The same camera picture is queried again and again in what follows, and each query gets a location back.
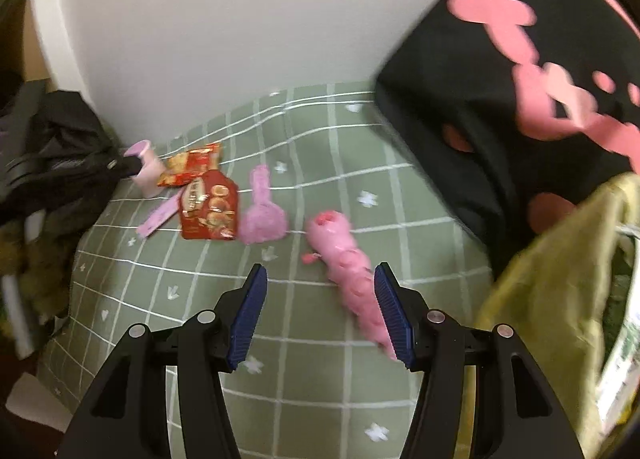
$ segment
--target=pink plastic scoop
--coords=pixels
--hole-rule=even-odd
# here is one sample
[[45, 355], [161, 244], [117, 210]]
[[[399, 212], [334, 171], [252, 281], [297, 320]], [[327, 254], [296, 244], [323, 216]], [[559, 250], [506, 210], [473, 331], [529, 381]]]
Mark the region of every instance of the pink plastic scoop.
[[240, 217], [238, 236], [246, 245], [276, 241], [287, 234], [287, 214], [271, 201], [269, 167], [260, 164], [250, 174], [252, 204]]

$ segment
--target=black bag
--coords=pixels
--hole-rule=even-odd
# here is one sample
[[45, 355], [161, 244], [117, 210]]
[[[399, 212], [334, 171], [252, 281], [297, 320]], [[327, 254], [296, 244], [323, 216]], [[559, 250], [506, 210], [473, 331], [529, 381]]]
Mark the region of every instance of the black bag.
[[25, 83], [0, 118], [0, 226], [46, 210], [57, 212], [61, 233], [87, 229], [141, 166], [118, 153], [78, 92]]

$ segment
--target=green checkered tablecloth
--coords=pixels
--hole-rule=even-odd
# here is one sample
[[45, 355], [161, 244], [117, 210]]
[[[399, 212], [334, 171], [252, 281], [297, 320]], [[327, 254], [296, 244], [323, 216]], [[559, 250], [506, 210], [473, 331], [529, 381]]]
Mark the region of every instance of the green checkered tablecloth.
[[[389, 262], [401, 283], [461, 323], [487, 295], [490, 273], [482, 249], [385, 139], [370, 84], [331, 84], [274, 92], [156, 146], [168, 156], [220, 140], [222, 170], [240, 188], [241, 210], [250, 205], [250, 170], [267, 163], [273, 200], [287, 212], [291, 232], [253, 246], [185, 241], [174, 217], [142, 241], [135, 228], [162, 198], [142, 200], [122, 182], [81, 241], [72, 320], [47, 346], [40, 379], [74, 410], [130, 325], [180, 325], [261, 262], [269, 289], [248, 360], [222, 375], [242, 457], [397, 457], [420, 376], [363, 339], [322, 262], [302, 264], [310, 250], [305, 220], [344, 212], [373, 263]], [[181, 459], [171, 368], [166, 402], [172, 454]]]

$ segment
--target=red packet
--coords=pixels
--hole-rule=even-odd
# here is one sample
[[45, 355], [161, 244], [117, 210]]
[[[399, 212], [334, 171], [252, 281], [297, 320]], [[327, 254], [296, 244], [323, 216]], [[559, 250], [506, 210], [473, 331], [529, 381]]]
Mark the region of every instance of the red packet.
[[180, 225], [185, 239], [232, 241], [238, 233], [238, 185], [209, 170], [182, 191]]
[[170, 157], [164, 172], [158, 180], [158, 186], [184, 186], [207, 170], [217, 170], [222, 146], [220, 143], [209, 143], [203, 148], [195, 148]]

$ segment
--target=pink toy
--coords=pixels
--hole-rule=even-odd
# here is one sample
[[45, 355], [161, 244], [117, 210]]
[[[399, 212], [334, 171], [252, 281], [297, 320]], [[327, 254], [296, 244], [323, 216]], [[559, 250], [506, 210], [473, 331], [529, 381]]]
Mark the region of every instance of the pink toy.
[[283, 238], [288, 229], [287, 215], [271, 202], [269, 167], [258, 165], [251, 171], [249, 180], [254, 204], [240, 217], [240, 240], [249, 245]]
[[340, 286], [342, 303], [358, 317], [365, 337], [385, 347], [396, 359], [391, 338], [386, 331], [378, 300], [373, 291], [371, 261], [351, 235], [351, 224], [339, 212], [322, 212], [306, 223], [306, 239], [317, 253], [302, 256], [305, 264], [322, 259], [329, 267], [328, 278]]

